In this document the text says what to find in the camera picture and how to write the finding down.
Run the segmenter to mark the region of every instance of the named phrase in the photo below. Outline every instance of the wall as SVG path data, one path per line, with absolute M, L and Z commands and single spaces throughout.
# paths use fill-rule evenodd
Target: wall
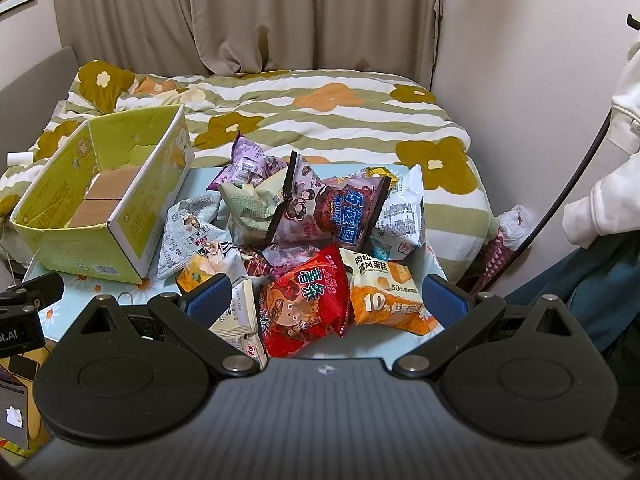
M 495 214 L 521 203 L 540 219 L 582 160 L 610 107 L 640 0 L 444 0 L 433 90 L 472 138 L 470 154 Z M 607 143 L 572 200 L 625 157 Z M 504 294 L 573 248 L 561 213 Z
M 60 48 L 53 0 L 0 15 L 0 88 Z

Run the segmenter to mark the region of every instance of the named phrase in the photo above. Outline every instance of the striped bedding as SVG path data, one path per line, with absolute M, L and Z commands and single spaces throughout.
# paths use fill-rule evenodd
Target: striped bedding
M 349 70 L 279 70 L 236 77 L 134 74 L 103 61 L 81 67 L 68 99 L 32 147 L 36 162 L 0 180 L 7 215 L 46 160 L 85 118 L 163 104 L 184 104 L 197 168 L 229 162 L 238 133 L 268 155 L 291 150 L 310 162 L 420 164 L 427 234 L 456 282 L 495 224 L 470 139 L 435 97 L 400 76 Z

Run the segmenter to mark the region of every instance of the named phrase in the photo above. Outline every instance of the white hoodie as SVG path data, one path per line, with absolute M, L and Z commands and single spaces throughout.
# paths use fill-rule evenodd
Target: white hoodie
M 588 196 L 564 207 L 562 228 L 573 245 L 584 248 L 599 235 L 640 230 L 640 35 L 613 96 L 607 139 L 631 158 Z

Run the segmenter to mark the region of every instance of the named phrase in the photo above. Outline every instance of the pink textured object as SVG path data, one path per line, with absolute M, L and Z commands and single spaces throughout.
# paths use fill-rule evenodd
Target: pink textured object
M 484 261 L 486 268 L 482 277 L 471 290 L 472 294 L 480 292 L 492 277 L 507 264 L 511 255 L 514 253 L 514 251 L 504 246 L 502 239 L 502 231 L 498 231 L 497 236 L 480 251 L 480 257 Z

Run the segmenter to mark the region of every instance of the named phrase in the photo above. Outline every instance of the silver bolt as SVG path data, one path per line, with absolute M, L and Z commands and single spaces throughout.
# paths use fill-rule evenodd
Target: silver bolt
M 246 355 L 230 355 L 222 359 L 222 366 L 230 372 L 247 372 L 254 366 L 254 362 Z
M 423 372 L 431 363 L 426 357 L 421 355 L 409 354 L 398 360 L 398 366 L 405 372 Z

